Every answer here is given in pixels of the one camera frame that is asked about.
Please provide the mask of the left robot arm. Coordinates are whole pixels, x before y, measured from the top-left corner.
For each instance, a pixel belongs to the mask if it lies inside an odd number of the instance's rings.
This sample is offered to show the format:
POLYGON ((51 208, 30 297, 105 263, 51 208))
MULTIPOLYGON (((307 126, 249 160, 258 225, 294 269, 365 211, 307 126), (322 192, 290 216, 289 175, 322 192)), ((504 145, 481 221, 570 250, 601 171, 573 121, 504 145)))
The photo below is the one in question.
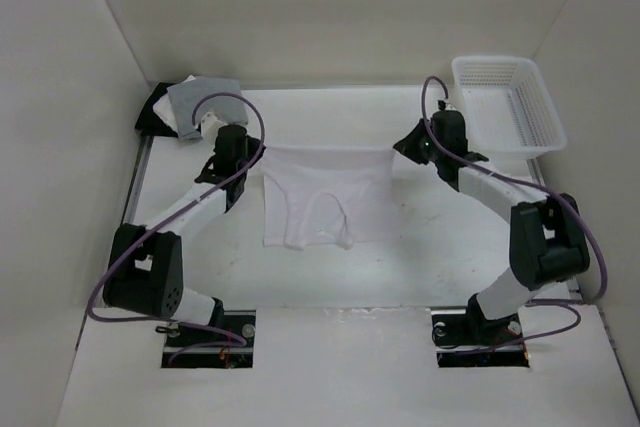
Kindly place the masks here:
POLYGON ((235 206, 248 169, 263 151, 244 127, 221 127, 213 155, 183 197, 147 224, 125 223, 116 230, 110 264, 117 269, 102 287, 105 304, 144 318, 186 323, 202 345, 219 342, 223 303, 185 286, 184 254, 204 227, 235 206))

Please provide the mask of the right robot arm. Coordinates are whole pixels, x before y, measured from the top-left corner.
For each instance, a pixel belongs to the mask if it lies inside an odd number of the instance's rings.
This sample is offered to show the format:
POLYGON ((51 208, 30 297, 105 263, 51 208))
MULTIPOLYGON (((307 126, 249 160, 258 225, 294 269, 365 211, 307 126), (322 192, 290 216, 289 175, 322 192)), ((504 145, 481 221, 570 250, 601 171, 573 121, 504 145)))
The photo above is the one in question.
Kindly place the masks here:
POLYGON ((515 344, 521 335, 519 309, 589 268, 574 199, 498 173, 486 156, 470 151, 463 115, 456 110, 419 121, 393 148, 417 165, 433 164, 443 182, 509 225, 506 270, 473 294, 463 313, 433 319, 434 343, 441 348, 515 344))

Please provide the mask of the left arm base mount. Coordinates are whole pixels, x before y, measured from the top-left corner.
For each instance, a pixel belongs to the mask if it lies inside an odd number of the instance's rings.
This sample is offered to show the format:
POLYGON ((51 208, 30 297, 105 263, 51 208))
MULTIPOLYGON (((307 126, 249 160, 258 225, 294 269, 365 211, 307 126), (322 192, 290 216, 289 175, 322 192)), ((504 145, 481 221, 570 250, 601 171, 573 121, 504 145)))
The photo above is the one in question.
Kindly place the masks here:
POLYGON ((205 331, 169 323, 155 332, 164 336, 163 369, 250 369, 256 339, 255 310, 226 311, 216 328, 205 331))

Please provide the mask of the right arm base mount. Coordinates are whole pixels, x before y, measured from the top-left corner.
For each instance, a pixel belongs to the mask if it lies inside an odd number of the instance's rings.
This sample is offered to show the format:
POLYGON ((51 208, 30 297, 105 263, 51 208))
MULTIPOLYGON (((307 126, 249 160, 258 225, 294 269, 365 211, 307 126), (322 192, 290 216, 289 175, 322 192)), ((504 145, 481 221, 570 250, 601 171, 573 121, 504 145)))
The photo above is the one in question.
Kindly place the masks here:
POLYGON ((431 313, 432 341, 440 368, 528 368, 518 314, 475 324, 464 311, 431 313))

